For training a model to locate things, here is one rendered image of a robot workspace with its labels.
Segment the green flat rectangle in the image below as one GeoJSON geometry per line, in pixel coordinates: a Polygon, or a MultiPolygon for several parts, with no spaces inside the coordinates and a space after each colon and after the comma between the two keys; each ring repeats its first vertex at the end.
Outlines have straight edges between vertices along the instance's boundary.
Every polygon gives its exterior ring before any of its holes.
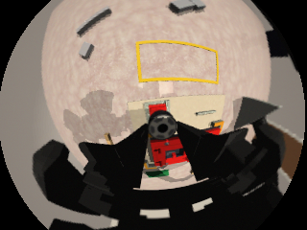
{"type": "Polygon", "coordinates": [[[169,169],[160,170],[160,172],[146,172],[148,177],[169,176],[169,169]]]}

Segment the brown flat bar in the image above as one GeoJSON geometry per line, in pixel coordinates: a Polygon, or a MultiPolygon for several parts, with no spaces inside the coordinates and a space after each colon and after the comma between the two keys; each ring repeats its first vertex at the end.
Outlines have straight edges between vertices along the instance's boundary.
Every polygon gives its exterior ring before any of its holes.
{"type": "Polygon", "coordinates": [[[108,145],[112,145],[110,133],[105,134],[105,139],[108,145]]]}

